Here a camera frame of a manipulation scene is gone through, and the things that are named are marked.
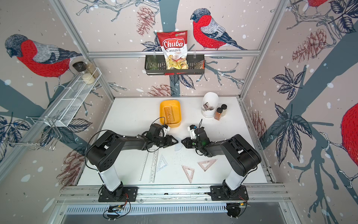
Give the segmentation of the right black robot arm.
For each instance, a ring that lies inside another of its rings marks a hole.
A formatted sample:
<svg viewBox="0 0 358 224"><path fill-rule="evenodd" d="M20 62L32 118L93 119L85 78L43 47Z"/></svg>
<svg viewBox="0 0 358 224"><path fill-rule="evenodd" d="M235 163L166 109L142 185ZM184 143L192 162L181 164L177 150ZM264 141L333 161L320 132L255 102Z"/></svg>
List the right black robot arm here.
<svg viewBox="0 0 358 224"><path fill-rule="evenodd" d="M215 157L224 155L232 170L223 181L227 197L233 196L242 186L246 177L258 168L262 158L258 152L239 134L224 141L210 141L204 135L181 141L185 148L194 148L200 155Z"/></svg>

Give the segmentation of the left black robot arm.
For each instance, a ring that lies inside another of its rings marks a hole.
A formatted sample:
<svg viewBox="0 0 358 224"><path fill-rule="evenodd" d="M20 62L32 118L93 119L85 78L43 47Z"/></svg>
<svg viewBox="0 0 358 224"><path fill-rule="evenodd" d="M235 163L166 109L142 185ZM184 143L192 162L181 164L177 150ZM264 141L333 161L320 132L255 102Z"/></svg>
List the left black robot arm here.
<svg viewBox="0 0 358 224"><path fill-rule="evenodd" d="M171 135L163 133L151 134L144 132L137 136L124 136L113 131L106 130L87 150L86 159L96 167L103 181L105 189L114 197L122 195L123 183L117 175L114 163L120 152L125 150L145 150L152 146L166 148L178 144L179 141Z"/></svg>

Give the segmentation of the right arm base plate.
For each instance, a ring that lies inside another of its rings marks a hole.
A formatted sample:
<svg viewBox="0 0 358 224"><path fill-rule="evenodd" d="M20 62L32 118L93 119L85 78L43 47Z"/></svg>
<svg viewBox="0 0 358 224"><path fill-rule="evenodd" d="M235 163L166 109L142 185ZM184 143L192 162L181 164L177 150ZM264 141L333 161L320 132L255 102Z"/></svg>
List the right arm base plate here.
<svg viewBox="0 0 358 224"><path fill-rule="evenodd" d="M241 185L236 190L231 190L228 186L213 185L207 195L211 196L213 201L248 201L249 196L246 186Z"/></svg>

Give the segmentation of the thin clear straight ruler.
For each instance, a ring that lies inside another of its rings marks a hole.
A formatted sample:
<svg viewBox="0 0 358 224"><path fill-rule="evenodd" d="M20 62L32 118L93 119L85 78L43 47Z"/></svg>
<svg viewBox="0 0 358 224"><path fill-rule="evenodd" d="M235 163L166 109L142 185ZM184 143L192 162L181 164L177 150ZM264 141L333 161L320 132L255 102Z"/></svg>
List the thin clear straight ruler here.
<svg viewBox="0 0 358 224"><path fill-rule="evenodd" d="M147 160L148 160L148 156L149 156L149 152L147 152L146 155L145 155L144 162L143 162L141 172L140 172L140 176L139 176L139 181L142 181L144 170L145 170Z"/></svg>

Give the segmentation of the pink triangle set square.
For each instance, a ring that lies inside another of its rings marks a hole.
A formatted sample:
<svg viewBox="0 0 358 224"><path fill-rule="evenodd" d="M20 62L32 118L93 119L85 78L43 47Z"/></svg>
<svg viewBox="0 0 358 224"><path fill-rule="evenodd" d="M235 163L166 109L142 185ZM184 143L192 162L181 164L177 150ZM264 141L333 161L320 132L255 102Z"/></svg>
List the pink triangle set square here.
<svg viewBox="0 0 358 224"><path fill-rule="evenodd" d="M185 173L185 176L187 177L189 183L192 183L195 169L190 168L188 166L184 166L184 165L182 165L181 167L182 167L182 169L183 169L183 171Z"/></svg>

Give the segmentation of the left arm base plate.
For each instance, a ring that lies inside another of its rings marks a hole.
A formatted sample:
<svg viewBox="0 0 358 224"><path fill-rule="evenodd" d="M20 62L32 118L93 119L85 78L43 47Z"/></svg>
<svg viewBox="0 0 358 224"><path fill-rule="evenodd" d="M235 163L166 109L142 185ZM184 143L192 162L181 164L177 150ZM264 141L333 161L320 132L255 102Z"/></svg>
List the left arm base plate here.
<svg viewBox="0 0 358 224"><path fill-rule="evenodd" d="M101 186L99 191L98 202L109 203L109 202L135 202L137 198L139 188L138 187L123 187L111 192L106 189L104 185Z"/></svg>

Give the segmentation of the blue clear set square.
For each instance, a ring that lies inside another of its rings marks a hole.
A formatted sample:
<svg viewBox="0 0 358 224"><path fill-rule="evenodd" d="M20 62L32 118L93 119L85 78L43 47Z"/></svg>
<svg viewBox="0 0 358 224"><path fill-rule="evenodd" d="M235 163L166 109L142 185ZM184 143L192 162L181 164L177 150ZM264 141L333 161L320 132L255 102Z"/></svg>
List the blue clear set square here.
<svg viewBox="0 0 358 224"><path fill-rule="evenodd" d="M157 173L160 172L161 170L163 170L167 166L168 166L168 163L167 163L165 157L163 155L161 155L160 160L159 160L158 165L157 165L156 172Z"/></svg>

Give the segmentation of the clear blue protractor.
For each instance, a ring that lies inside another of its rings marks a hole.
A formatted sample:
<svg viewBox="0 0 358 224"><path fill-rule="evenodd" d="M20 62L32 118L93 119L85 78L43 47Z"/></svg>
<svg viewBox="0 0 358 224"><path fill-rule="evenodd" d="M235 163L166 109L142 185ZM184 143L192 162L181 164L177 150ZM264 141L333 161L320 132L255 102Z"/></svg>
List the clear blue protractor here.
<svg viewBox="0 0 358 224"><path fill-rule="evenodd" d="M181 138L177 138L178 143L174 145L174 151L175 152L179 152L182 150L182 148L184 147L183 144L181 143Z"/></svg>

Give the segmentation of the long pink ruler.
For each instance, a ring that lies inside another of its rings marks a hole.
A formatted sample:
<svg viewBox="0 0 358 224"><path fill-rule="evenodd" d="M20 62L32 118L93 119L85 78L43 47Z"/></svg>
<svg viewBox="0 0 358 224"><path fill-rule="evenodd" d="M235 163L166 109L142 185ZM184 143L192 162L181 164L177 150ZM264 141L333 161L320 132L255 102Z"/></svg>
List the long pink ruler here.
<svg viewBox="0 0 358 224"><path fill-rule="evenodd" d="M169 120L169 117L168 117L168 109L169 109L170 106L166 106L164 107L164 112L165 112L165 117L166 117L166 122L167 124L172 124Z"/></svg>

